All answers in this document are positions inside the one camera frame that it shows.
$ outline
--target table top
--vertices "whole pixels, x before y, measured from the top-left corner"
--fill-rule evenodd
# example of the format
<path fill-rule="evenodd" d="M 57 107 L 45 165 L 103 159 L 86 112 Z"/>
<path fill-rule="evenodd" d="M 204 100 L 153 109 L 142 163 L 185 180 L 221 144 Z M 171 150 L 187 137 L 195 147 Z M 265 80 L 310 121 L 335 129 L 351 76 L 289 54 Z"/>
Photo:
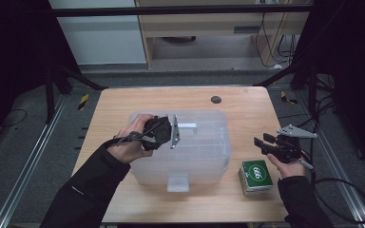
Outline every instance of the table top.
<path fill-rule="evenodd" d="M 221 103 L 213 104 L 213 96 Z M 128 173 L 117 188 L 103 222 L 248 222 L 283 221 L 279 171 L 254 146 L 254 137 L 275 134 L 280 128 L 264 87 L 145 87 L 115 88 L 102 92 L 74 172 L 104 141 L 127 125 L 139 110 L 220 110 L 225 113 L 231 155 L 227 171 L 217 184 L 192 184 L 186 193 L 168 193 L 165 185 L 140 185 Z M 273 188 L 245 197 L 238 171 L 243 161 L 265 160 Z"/>

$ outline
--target small black object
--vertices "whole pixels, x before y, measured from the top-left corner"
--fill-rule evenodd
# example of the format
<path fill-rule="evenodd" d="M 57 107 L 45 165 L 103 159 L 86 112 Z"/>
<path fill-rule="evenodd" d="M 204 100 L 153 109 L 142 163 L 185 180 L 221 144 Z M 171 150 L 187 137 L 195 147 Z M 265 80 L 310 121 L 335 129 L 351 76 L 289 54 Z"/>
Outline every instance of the small black object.
<path fill-rule="evenodd" d="M 156 142 L 142 141 L 144 150 L 158 149 L 162 144 L 167 143 L 171 139 L 171 123 L 168 117 L 155 116 L 154 119 L 144 124 L 144 135 L 153 138 Z"/>
<path fill-rule="evenodd" d="M 269 143 L 276 143 L 273 146 L 263 143 L 262 140 L 254 138 L 254 145 L 261 149 L 263 155 L 273 154 L 277 159 L 283 163 L 290 163 L 301 158 L 300 142 L 297 137 L 288 137 L 278 135 L 274 138 L 271 135 L 264 134 L 263 139 Z"/>
<path fill-rule="evenodd" d="M 221 97 L 219 96 L 213 96 L 210 101 L 213 103 L 213 104 L 219 104 L 221 103 Z"/>

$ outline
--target forearm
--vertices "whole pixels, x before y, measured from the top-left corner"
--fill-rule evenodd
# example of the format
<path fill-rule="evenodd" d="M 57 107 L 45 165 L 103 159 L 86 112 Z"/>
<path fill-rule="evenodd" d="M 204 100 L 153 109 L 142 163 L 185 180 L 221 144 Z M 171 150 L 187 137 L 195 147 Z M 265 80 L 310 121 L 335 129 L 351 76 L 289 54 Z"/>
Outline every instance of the forearm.
<path fill-rule="evenodd" d="M 129 168 L 99 147 L 58 191 L 41 227 L 99 227 Z"/>
<path fill-rule="evenodd" d="M 295 176 L 279 180 L 280 197 L 289 213 L 285 218 L 292 227 L 334 227 L 321 210 L 307 178 Z"/>

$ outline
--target gray carpet floor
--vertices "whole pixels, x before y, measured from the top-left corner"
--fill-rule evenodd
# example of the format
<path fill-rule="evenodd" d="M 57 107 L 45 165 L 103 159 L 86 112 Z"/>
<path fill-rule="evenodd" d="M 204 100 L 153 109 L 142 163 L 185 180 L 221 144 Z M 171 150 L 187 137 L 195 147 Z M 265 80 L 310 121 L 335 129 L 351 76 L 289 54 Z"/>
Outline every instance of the gray carpet floor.
<path fill-rule="evenodd" d="M 110 87 L 124 86 L 217 86 L 234 85 L 249 86 L 272 76 L 277 69 L 235 70 L 234 68 L 215 70 L 190 70 L 156 72 L 120 72 L 117 74 L 86 74 L 92 81 Z M 284 102 L 280 92 L 284 90 L 289 99 L 300 100 L 306 91 L 291 91 L 283 79 L 268 91 L 274 108 L 279 117 L 281 126 L 288 124 L 298 125 L 308 120 L 306 110 L 300 104 Z M 94 91 L 85 85 L 71 80 L 74 88 L 71 95 L 59 95 L 56 91 L 56 100 L 60 96 L 66 97 L 64 111 L 58 124 L 55 125 L 44 153 L 35 168 L 23 197 L 20 199 L 13 213 L 10 223 L 41 222 L 56 191 L 70 177 L 74 163 L 77 160 L 86 128 L 93 115 L 100 91 Z M 83 95 L 89 94 L 83 110 L 77 107 Z M 318 97 L 325 96 L 319 92 Z M 13 104 L 13 111 L 3 123 L 6 125 L 0 131 L 0 208 L 3 206 L 11 187 L 15 184 L 24 164 L 26 163 L 33 146 L 41 134 L 46 119 L 45 90 L 37 87 L 32 91 L 19 96 Z M 312 130 L 310 123 L 302 127 Z M 350 136 L 340 113 L 335 108 L 328 109 L 320 115 L 320 129 L 325 133 L 330 145 L 352 183 L 365 192 L 365 160 L 356 155 L 357 147 Z M 310 150 L 310 141 L 302 140 L 304 149 Z M 321 145 L 314 143 L 314 164 L 317 167 L 317 178 L 328 178 L 333 172 L 327 158 L 321 152 Z M 346 200 L 336 183 L 322 183 L 318 191 L 337 211 L 347 217 L 352 217 Z M 322 206 L 336 227 L 359 227 L 337 217 Z"/>

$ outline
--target person's left hand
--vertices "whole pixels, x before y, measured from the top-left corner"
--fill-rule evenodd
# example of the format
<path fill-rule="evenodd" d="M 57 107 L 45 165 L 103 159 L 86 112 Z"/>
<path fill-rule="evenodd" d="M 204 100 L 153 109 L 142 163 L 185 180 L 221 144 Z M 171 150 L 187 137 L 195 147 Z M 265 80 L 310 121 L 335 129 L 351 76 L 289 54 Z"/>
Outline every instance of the person's left hand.
<path fill-rule="evenodd" d="M 150 114 L 139 114 L 132 123 L 121 129 L 114 138 L 126 137 L 131 131 L 143 133 L 144 124 L 148 120 L 153 119 L 153 117 L 154 116 Z M 122 163 L 131 163 L 139 158 L 150 157 L 153 155 L 153 150 L 145 151 L 142 148 L 142 143 L 138 141 L 122 142 L 118 146 L 111 145 L 107 151 Z"/>
<path fill-rule="evenodd" d="M 280 175 L 282 176 L 283 179 L 292 176 L 306 175 L 306 168 L 300 162 L 302 158 L 297 161 L 293 161 L 291 163 L 282 163 L 273 154 L 267 154 L 266 157 L 268 157 L 269 161 L 271 161 L 271 163 L 278 168 L 278 171 L 280 172 Z"/>

